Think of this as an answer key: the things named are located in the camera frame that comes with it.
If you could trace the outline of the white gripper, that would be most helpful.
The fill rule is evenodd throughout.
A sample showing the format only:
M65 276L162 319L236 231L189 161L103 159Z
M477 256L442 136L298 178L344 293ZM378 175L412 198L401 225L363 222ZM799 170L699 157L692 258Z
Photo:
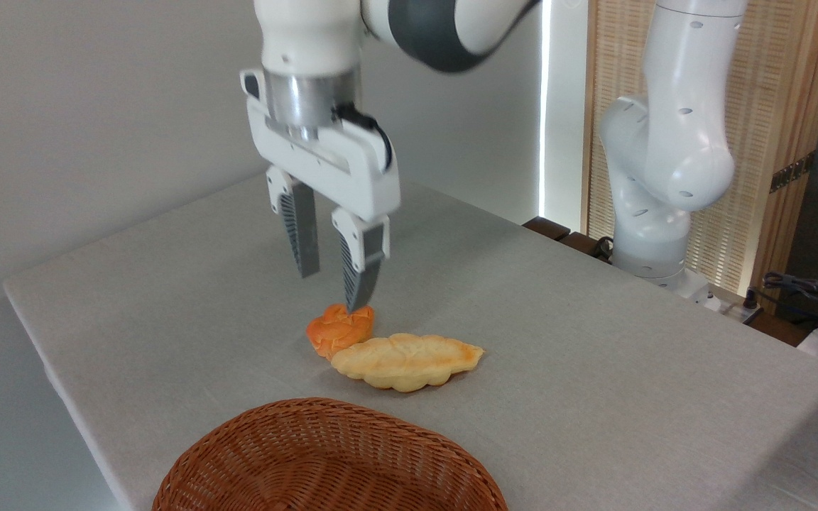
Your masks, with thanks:
M356 312L369 304L390 256L387 214L400 207L395 155L376 129L347 120L312 127L315 138L304 139L271 116L263 69L244 69L240 83L254 145L272 165L266 172L271 207L281 216L299 275L320 271L316 191L339 206L332 224L339 233L345 305Z

